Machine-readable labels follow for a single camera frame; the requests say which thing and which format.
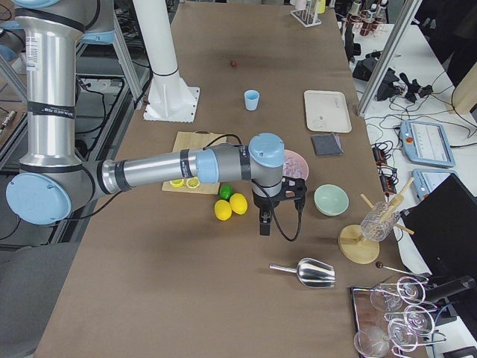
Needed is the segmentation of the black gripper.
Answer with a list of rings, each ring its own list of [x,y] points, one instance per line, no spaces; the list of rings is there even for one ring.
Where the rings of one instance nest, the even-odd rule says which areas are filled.
[[[278,206],[278,201],[268,197],[262,197],[254,192],[253,202],[259,208],[259,234],[261,236],[269,236],[272,212],[274,208]]]

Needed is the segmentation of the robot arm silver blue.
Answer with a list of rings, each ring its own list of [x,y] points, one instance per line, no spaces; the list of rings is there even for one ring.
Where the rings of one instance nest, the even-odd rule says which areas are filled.
[[[105,195],[180,178],[201,183],[249,181],[255,196],[283,200],[283,141],[264,133],[248,145],[220,144],[138,160],[84,162],[75,153],[76,45],[113,41],[111,1],[17,1],[25,31],[28,151],[6,188],[11,210],[32,224],[52,224]]]

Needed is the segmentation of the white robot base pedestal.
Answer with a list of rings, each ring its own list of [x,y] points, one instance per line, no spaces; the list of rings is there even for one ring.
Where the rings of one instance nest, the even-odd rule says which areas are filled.
[[[200,89],[180,76],[165,2],[137,0],[133,6],[153,73],[144,119],[192,123]]]

